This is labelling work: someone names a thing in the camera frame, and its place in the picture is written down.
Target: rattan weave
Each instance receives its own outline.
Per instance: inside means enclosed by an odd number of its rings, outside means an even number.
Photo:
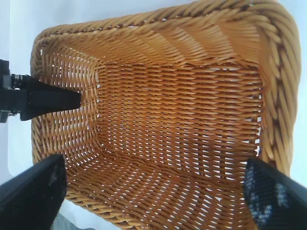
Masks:
[[[83,95],[33,119],[34,162],[63,154],[67,198],[123,229],[251,229],[247,159],[289,174],[300,46],[274,1],[49,28],[31,74]]]

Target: wicker basket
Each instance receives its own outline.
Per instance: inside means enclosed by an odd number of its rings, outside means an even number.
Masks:
[[[82,107],[33,119],[33,158],[65,156],[67,198],[123,229],[251,229],[257,156],[289,174],[294,20],[270,0],[201,1],[43,31],[31,74]]]

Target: basket inner wall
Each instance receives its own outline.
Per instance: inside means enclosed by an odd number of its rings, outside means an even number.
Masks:
[[[44,48],[41,80],[83,103],[41,116],[35,151],[64,154],[71,190],[144,224],[245,228],[241,185],[262,110],[256,29],[130,30]]]

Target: white surface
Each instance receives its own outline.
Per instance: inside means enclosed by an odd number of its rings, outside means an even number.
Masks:
[[[4,1],[0,7],[0,59],[9,59],[10,46],[10,2]],[[0,123],[0,184],[12,178],[8,168],[8,123]]]
[[[11,0],[9,40],[11,71],[17,74],[29,74],[29,58],[33,41],[36,35],[45,28],[64,23],[79,23],[146,12],[189,2],[191,0]],[[307,41],[305,19],[307,3],[304,0],[283,0],[281,2],[294,16],[301,36],[303,73],[299,90],[299,110],[294,133],[295,155],[291,176],[304,186],[307,186],[307,178],[305,177],[307,174],[307,167],[305,167],[307,163],[307,155],[305,154],[307,138],[305,113],[307,112],[307,104],[304,103],[307,100],[307,91],[304,90],[307,87],[307,46],[304,44],[304,41]],[[7,59],[7,56],[3,56],[0,53],[0,58]],[[1,144],[5,145],[6,127],[0,126],[0,132],[2,128],[4,130],[4,142],[1,142]],[[15,146],[16,140],[20,143],[18,146]],[[8,123],[8,168],[13,176],[32,165],[31,151],[31,123],[20,122],[18,117],[10,118]],[[69,201],[63,203],[60,212],[80,228],[116,229],[102,218],[75,206]]]

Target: white background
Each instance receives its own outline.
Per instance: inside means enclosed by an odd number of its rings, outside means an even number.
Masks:
[[[101,20],[162,7],[189,3],[192,0],[0,0],[0,59],[10,61],[12,73],[29,74],[30,53],[35,37],[44,29],[58,24]],[[280,1],[294,16],[300,31],[302,78],[295,124],[295,154],[291,177],[307,187],[307,2]],[[0,184],[32,165],[31,123],[19,117],[0,124]],[[102,218],[69,201],[60,213],[79,228],[117,229]]]

